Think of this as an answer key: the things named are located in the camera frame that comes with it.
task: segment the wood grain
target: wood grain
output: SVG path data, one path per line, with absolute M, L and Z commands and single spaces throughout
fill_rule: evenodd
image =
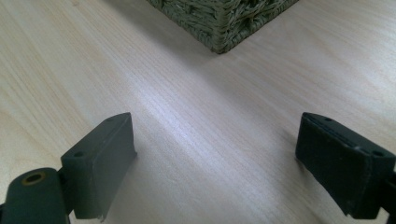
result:
M 395 11 L 301 0 L 217 55 L 145 0 L 0 0 L 0 202 L 130 111 L 105 223 L 385 223 L 344 217 L 294 149 L 308 111 L 396 153 Z

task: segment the screw hole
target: screw hole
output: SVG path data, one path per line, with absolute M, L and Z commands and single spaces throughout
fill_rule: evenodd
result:
M 82 157 L 84 155 L 83 152 L 77 152 L 74 154 L 75 157 Z
M 377 156 L 377 157 L 383 157 L 384 153 L 379 152 L 379 151 L 373 151 L 373 155 Z
M 41 182 L 45 177 L 46 177 L 46 174 L 44 172 L 33 173 L 33 174 L 26 176 L 22 180 L 22 184 L 24 186 L 34 185 L 36 183 Z

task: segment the black plastic part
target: black plastic part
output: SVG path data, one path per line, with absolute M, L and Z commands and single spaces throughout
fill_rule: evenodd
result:
M 4 204 L 0 204 L 0 223 L 1 223 L 1 217 L 3 216 L 3 208 L 4 208 Z
M 41 168 L 14 179 L 8 187 L 1 223 L 69 223 L 56 170 Z
M 396 174 L 387 180 L 381 192 L 381 206 L 391 215 L 396 216 Z
M 62 157 L 67 212 L 77 218 L 105 218 L 134 150 L 130 113 L 104 120 Z
M 335 120 L 303 113 L 297 159 L 354 218 L 376 218 L 395 156 Z

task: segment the woven basket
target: woven basket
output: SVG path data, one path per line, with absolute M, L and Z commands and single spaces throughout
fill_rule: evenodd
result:
M 148 0 L 216 53 L 224 53 L 298 0 Z

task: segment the wooden table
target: wooden table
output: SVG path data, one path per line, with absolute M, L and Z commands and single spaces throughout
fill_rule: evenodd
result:
M 106 223 L 385 223 L 344 217 L 294 150 L 308 111 L 396 153 L 395 11 L 301 0 L 217 55 L 145 0 L 0 0 L 0 202 L 130 111 Z

